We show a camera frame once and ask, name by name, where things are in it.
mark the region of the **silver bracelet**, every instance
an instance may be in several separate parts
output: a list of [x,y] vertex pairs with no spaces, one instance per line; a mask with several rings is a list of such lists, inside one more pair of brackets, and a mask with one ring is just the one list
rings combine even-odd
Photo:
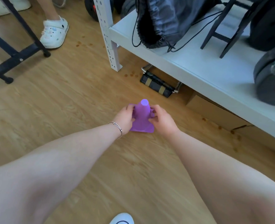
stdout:
[[118,137],[117,139],[121,138],[121,137],[122,137],[122,129],[119,127],[119,125],[118,125],[117,123],[115,123],[115,122],[113,122],[113,121],[110,121],[108,124],[110,124],[111,122],[112,122],[115,126],[117,126],[117,127],[119,128],[120,132],[121,132],[121,136]]

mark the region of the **purple training cone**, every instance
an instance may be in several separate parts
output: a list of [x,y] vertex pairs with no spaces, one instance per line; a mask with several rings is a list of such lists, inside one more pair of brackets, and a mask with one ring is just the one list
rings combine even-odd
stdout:
[[150,108],[147,99],[143,99],[139,104],[137,104],[132,113],[132,118],[135,118],[135,121],[132,123],[130,131],[153,133],[154,126],[148,120],[154,117],[152,111],[153,110]]

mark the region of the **cardboard box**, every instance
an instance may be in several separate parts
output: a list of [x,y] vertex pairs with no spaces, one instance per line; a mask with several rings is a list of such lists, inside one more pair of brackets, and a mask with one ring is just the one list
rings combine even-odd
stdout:
[[255,140],[275,151],[275,138],[273,136],[203,95],[194,92],[186,106],[222,128]]

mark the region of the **black bag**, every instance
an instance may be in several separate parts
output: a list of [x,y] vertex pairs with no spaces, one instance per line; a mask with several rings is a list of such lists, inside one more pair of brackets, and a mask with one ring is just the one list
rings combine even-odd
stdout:
[[173,47],[221,0],[136,0],[137,32],[148,48]]

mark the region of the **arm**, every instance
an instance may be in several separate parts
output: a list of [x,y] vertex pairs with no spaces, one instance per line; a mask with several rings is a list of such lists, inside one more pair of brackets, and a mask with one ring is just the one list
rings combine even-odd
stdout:
[[[133,105],[113,120],[123,130],[132,127]],[[43,223],[82,181],[102,153],[120,137],[107,124],[47,143],[0,167],[0,223]]]
[[275,182],[257,170],[181,132],[154,105],[150,121],[174,147],[218,224],[275,224]]

